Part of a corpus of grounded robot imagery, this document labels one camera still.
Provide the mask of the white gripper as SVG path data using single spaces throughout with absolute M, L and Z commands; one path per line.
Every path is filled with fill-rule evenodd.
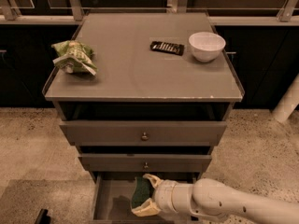
M 153 199 L 148 198 L 138 207 L 132 209 L 132 213 L 137 217 L 156 216 L 161 211 L 164 213 L 176 213 L 172 194 L 174 187 L 177 185 L 176 181 L 162 180 L 160 177 L 152 174 L 144 174 L 143 177 L 148 179 L 152 187 L 155 189 Z

